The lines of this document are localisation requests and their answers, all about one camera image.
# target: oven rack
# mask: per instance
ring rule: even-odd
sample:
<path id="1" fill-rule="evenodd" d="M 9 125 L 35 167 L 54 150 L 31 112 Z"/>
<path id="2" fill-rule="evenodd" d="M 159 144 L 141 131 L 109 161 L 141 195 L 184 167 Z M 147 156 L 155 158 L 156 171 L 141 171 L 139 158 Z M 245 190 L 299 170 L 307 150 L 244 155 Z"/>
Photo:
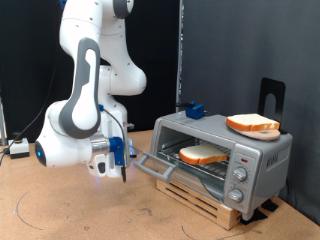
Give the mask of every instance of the oven rack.
<path id="1" fill-rule="evenodd" d="M 180 156 L 179 156 L 180 149 L 185 148 L 185 147 L 201 145 L 201 144 L 213 145 L 214 147 L 216 147 L 221 152 L 223 152 L 227 155 L 227 160 L 221 161 L 221 162 L 213 162 L 213 163 L 209 163 L 209 164 L 191 165 L 191 164 L 186 163 L 180 159 Z M 190 138 L 185 141 L 179 142 L 173 146 L 162 149 L 161 151 L 158 152 L 158 154 L 166 157 L 169 161 L 170 160 L 171 161 L 172 160 L 178 161 L 179 163 L 187 165 L 193 169 L 196 169 L 196 170 L 201 171 L 203 173 L 206 173 L 212 177 L 215 177 L 215 178 L 218 178 L 220 180 L 225 181 L 227 170 L 228 170 L 229 159 L 230 159 L 230 155 L 231 155 L 231 149 L 222 147 L 217 144 L 209 143 L 209 142 L 201 140 L 201 139 Z"/>

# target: wooden pallet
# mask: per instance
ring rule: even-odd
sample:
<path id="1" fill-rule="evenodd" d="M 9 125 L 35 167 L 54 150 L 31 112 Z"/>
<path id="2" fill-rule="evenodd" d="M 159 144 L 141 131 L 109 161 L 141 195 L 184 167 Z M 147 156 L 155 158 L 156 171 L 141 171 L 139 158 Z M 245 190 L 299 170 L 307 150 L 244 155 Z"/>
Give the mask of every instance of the wooden pallet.
<path id="1" fill-rule="evenodd" d="M 157 181 L 157 189 L 195 210 L 226 230 L 240 222 L 241 212 L 209 199 L 192 189 L 171 180 L 170 184 Z"/>

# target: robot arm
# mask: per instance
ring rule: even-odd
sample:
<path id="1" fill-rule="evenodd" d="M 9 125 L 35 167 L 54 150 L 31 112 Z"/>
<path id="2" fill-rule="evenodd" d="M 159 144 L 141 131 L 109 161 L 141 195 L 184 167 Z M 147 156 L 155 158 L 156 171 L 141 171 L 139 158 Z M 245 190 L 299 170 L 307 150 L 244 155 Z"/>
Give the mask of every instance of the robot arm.
<path id="1" fill-rule="evenodd" d="M 112 95 L 136 95 L 145 89 L 145 74 L 130 59 L 125 42 L 123 18 L 132 7 L 133 0 L 68 0 L 60 45 L 74 59 L 73 89 L 68 100 L 47 109 L 36 141 L 36 154 L 43 165 L 86 163 L 95 176 L 107 175 L 106 168 L 113 168 L 110 176 L 121 176 L 117 166 L 125 164 L 123 152 L 119 152 L 125 136 L 117 134 L 120 126 L 112 125 L 105 116 L 101 118 L 98 103 L 114 111 L 119 122 L 126 122 L 125 108 L 116 104 Z M 100 54 L 111 66 L 100 68 Z"/>

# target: toaster oven handle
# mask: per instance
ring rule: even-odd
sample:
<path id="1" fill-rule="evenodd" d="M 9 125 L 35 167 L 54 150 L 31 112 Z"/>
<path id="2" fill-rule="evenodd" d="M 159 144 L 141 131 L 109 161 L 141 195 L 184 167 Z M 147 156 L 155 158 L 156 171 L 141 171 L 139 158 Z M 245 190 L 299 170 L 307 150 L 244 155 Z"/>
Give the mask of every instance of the toaster oven handle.
<path id="1" fill-rule="evenodd" d="M 174 172 L 174 169 L 175 169 L 175 165 L 171 164 L 171 163 L 168 163 L 156 156 L 153 156 L 149 153 L 146 153 L 146 152 L 142 152 L 144 155 L 140 158 L 140 160 L 138 162 L 134 162 L 134 166 L 136 166 L 137 168 L 139 168 L 140 170 L 160 179 L 160 180 L 164 180 L 166 181 L 167 183 L 170 183 L 170 178 L 171 178 L 171 175 L 172 173 Z M 163 173 L 157 173 L 156 171 L 154 170 L 151 170 L 150 168 L 147 168 L 144 166 L 144 164 L 147 162 L 147 160 L 149 159 L 149 157 L 151 158 L 154 158 L 155 160 L 165 164 L 168 166 L 168 169 Z"/>

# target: black curtain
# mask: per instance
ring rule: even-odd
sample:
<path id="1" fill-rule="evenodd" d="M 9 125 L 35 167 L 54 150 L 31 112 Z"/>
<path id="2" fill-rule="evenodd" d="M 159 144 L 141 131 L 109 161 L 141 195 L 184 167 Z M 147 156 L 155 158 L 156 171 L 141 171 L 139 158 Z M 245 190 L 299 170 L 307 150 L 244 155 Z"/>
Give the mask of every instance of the black curtain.
<path id="1" fill-rule="evenodd" d="M 59 0 L 0 2 L 0 84 L 9 139 L 39 113 L 55 65 L 45 109 L 71 94 L 74 66 L 59 45 L 61 15 Z M 116 99 L 135 131 L 150 130 L 158 117 L 175 111 L 179 0 L 136 0 L 126 28 L 129 55 L 148 82 L 141 95 Z M 23 135 L 29 142 L 40 134 L 44 113 Z"/>
<path id="2" fill-rule="evenodd" d="M 256 113 L 262 78 L 284 82 L 281 127 L 293 145 L 280 196 L 319 224 L 320 1 L 184 2 L 182 100 L 225 116 Z"/>

